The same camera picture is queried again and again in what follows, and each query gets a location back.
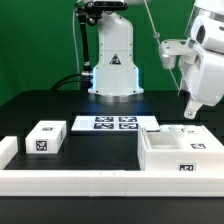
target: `white platform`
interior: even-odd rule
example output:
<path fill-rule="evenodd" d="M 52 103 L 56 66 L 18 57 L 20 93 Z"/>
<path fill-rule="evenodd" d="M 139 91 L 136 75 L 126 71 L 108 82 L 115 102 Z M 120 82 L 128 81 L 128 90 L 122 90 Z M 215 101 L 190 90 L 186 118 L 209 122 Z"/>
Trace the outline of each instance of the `white platform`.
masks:
<path fill-rule="evenodd" d="M 77 116 L 72 131 L 137 131 L 138 125 L 159 130 L 154 116 Z"/>

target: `white box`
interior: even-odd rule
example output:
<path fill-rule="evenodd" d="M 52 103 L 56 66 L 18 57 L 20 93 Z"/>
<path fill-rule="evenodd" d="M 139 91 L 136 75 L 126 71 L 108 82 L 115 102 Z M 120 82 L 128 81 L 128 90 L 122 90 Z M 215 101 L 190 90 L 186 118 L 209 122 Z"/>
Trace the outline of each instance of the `white box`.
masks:
<path fill-rule="evenodd" d="M 138 159 L 147 171 L 224 171 L 224 146 L 204 126 L 139 128 Z"/>
<path fill-rule="evenodd" d="M 3 170 L 18 152 L 17 137 L 5 137 L 0 142 L 0 170 Z"/>
<path fill-rule="evenodd" d="M 40 121 L 26 137 L 26 153 L 57 153 L 66 136 L 66 121 Z"/>

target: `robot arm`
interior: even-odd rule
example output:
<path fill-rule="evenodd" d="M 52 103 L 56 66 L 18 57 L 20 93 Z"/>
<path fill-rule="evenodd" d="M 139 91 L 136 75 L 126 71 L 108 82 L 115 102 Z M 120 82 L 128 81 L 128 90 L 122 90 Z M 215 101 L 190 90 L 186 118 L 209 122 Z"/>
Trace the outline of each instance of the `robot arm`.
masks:
<path fill-rule="evenodd" d="M 138 83 L 138 67 L 133 62 L 133 26 L 116 11 L 126 10 L 128 5 L 141 4 L 144 0 L 83 2 L 85 6 L 77 7 L 80 11 L 77 14 L 83 15 L 84 12 L 86 22 L 91 26 L 98 24 L 99 31 L 99 62 L 92 71 L 93 85 L 89 93 L 106 101 L 122 102 L 129 96 L 142 93 L 143 89 Z"/>
<path fill-rule="evenodd" d="M 224 95 L 224 1 L 196 0 L 186 43 L 166 40 L 159 52 L 165 69 L 181 55 L 181 90 L 190 93 L 184 116 L 193 119 L 203 105 L 215 106 Z"/>

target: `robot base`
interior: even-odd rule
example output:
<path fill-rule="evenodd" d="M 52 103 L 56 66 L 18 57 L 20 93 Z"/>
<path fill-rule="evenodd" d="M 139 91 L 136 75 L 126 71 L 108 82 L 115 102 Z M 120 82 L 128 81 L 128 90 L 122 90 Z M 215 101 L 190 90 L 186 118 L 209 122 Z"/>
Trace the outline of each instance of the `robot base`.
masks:
<path fill-rule="evenodd" d="M 89 98 L 91 100 L 106 102 L 106 103 L 127 103 L 132 101 L 142 100 L 144 98 L 143 92 L 128 95 L 128 96 L 110 96 L 110 95 L 99 95 L 95 93 L 89 93 Z"/>

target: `black tabletop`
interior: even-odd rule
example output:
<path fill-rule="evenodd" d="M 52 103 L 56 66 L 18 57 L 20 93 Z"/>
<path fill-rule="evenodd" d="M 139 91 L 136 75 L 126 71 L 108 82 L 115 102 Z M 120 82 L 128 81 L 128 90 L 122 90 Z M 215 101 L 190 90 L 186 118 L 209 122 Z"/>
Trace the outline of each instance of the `black tabletop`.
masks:
<path fill-rule="evenodd" d="M 126 103 L 93 100 L 79 91 L 27 91 L 0 107 L 0 136 L 15 135 L 19 152 L 6 167 L 17 169 L 138 170 L 134 132 L 76 133 L 77 115 L 150 116 L 159 124 L 205 125 L 224 144 L 224 104 L 203 106 L 194 120 L 183 116 L 187 97 L 145 92 Z M 40 120 L 66 120 L 67 136 L 57 155 L 27 155 L 25 137 Z M 223 198 L 1 197 L 2 223 L 223 223 Z"/>

